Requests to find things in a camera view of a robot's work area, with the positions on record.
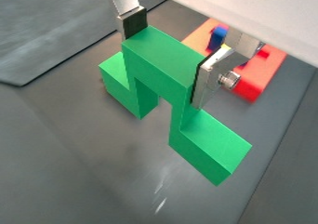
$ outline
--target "gray table surface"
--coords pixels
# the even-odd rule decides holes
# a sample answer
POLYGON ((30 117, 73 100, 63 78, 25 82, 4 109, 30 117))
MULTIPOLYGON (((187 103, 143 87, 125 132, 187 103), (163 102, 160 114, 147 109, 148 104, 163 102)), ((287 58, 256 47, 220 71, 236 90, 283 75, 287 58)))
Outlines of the gray table surface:
MULTIPOLYGON (((149 13, 149 24, 179 40, 204 20, 169 1, 149 13)), ((0 85, 1 223, 239 221, 312 67, 287 57, 255 104, 224 90, 207 103, 254 145, 216 188, 168 146, 169 105, 139 121, 107 94, 97 65, 119 44, 115 33, 25 87, 0 85)))
MULTIPOLYGON (((164 0, 139 0, 151 9, 164 0)), ((0 0, 0 82, 22 86, 115 30, 108 0, 0 0)))

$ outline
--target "red block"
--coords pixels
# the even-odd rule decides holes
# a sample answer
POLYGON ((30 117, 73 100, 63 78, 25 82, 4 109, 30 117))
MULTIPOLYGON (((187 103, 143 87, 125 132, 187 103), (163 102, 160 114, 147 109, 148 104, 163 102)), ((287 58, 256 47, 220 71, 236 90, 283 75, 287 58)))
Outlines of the red block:
MULTIPOLYGON (((204 56, 212 52, 207 49, 207 45, 211 32, 219 25, 220 23, 216 20, 207 20, 183 40, 183 43, 204 56)), ((266 45, 246 65, 238 66, 234 69, 234 72, 240 75, 240 79, 236 87, 232 89, 232 93, 250 102, 255 102, 267 84, 270 83, 286 56, 286 52, 270 45, 266 45)))

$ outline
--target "green stacked blocks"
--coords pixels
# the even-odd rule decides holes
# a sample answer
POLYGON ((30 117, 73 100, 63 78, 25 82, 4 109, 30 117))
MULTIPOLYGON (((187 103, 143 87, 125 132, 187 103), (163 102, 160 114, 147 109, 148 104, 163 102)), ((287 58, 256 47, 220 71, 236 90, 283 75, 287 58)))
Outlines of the green stacked blocks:
POLYGON ((167 100, 172 107, 168 145, 219 185, 251 145, 189 104, 203 56, 152 27, 127 39, 121 49, 99 65, 107 91, 139 119, 156 107, 159 97, 167 100))

